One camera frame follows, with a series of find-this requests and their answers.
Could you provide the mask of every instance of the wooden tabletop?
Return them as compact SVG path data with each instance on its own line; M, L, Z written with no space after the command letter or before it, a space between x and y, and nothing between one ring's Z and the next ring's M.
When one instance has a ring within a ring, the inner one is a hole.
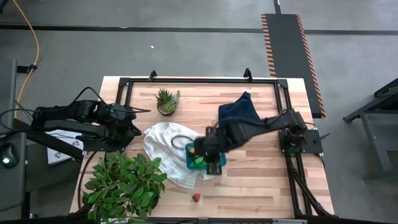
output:
M114 103L120 77L104 77L100 95L107 103ZM312 123L312 116L301 78L287 79L292 106L299 111L306 122ZM159 114L155 94L159 87L172 93L180 90L180 104L171 117ZM184 125L200 134L215 124L218 107L235 102L244 91L251 93L254 107L260 118L277 115L274 87L270 84L237 83L135 83L132 89L131 106L152 110L137 114L133 121L142 132L152 125L172 121ZM142 148L143 136L134 138L127 147L129 156L145 154ZM83 178L84 184L92 174L92 167L99 152L90 161ZM227 165L223 175L206 181L197 180L195 188L181 188L169 180L166 191L152 212L153 217L211 217L211 218L293 218L292 199L285 157L280 153L277 132L254 137L239 149L226 154ZM303 154L307 184L324 208L333 213L325 171L319 158ZM303 197L298 188L300 208L303 212ZM193 194L201 194L198 203L192 202ZM78 210L77 187L71 212Z

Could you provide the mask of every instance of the small potted succulent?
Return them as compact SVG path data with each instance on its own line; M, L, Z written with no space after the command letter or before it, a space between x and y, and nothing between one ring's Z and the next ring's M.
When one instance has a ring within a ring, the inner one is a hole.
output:
M83 204L91 207L88 218L95 223L144 222L164 192L167 174L159 169L161 159L147 161L142 154L130 158L126 153L106 154L94 168L95 178L85 184Z
M157 111L163 116L172 116L180 101L180 90L173 96L168 90L159 89L159 94L155 97L157 100Z

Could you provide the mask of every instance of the yellow object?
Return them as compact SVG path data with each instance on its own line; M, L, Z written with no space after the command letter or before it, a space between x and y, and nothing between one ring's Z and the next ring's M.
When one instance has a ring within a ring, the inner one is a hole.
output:
M37 53L36 53L35 62L34 62L33 64L34 64L34 65L37 65L37 60L39 59L39 54L40 54L40 46L39 46L39 41L37 40L37 37L36 37L36 33L35 33L35 31L33 30L33 27L31 26L29 20L26 18L24 12L23 12L22 9L19 7L17 1L16 1L16 0L12 0L12 1L14 2L15 6L17 6L19 12L21 12L21 14L22 14L22 16L24 17L26 23L28 24L30 30L32 31L33 36L35 37L36 47L37 47ZM18 103L19 103L19 101L21 100L22 93L24 92L25 84L27 83L28 79L29 79L30 76L32 75L33 71L34 71L34 69L31 68L31 69L30 69L30 72L29 72L29 74L28 74L28 76L26 77L26 79L25 79L25 81L24 81L24 84L22 85L22 88L21 88L21 90L20 90L20 92L19 92L19 96L18 96L18 100L17 100Z

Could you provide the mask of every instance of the dark blue cloth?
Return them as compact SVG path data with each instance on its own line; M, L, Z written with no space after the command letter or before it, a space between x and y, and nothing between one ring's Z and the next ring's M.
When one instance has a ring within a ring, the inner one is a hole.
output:
M228 103L218 107L218 126L223 127L232 121L250 120L260 123L261 119L256 113L250 93L244 92L235 103Z

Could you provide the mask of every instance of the red strawberry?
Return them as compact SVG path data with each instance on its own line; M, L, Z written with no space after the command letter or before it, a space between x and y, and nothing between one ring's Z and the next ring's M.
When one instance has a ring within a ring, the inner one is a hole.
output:
M195 203L199 202L199 200L200 200L200 194L194 194L194 195L192 196L192 200L193 200Z

